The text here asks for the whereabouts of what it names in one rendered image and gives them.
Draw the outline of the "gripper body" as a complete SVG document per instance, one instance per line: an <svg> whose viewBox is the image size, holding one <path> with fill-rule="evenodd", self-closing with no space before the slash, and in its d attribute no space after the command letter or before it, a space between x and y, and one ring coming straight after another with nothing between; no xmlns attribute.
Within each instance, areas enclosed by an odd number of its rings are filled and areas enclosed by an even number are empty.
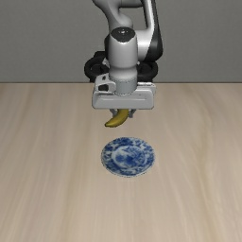
<svg viewBox="0 0 242 242"><path fill-rule="evenodd" d="M150 110L154 107L155 93L152 82L116 84L104 74L95 79L92 105L95 109Z"/></svg>

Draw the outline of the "yellow banana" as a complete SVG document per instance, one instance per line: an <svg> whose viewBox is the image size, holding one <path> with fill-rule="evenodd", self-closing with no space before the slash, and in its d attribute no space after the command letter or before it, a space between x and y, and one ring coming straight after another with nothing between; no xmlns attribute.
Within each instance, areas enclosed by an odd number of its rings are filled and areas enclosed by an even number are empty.
<svg viewBox="0 0 242 242"><path fill-rule="evenodd" d="M122 125L128 118L129 111L127 109L118 110L112 119L105 123L108 128L116 128Z"/></svg>

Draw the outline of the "blue and white plate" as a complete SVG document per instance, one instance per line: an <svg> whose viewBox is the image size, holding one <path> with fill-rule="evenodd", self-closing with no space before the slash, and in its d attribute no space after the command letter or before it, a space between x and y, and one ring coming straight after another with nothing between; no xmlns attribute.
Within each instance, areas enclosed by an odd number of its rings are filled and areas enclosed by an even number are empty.
<svg viewBox="0 0 242 242"><path fill-rule="evenodd" d="M136 137L119 137L101 151L101 163L112 174L131 178L146 173L155 162L153 147Z"/></svg>

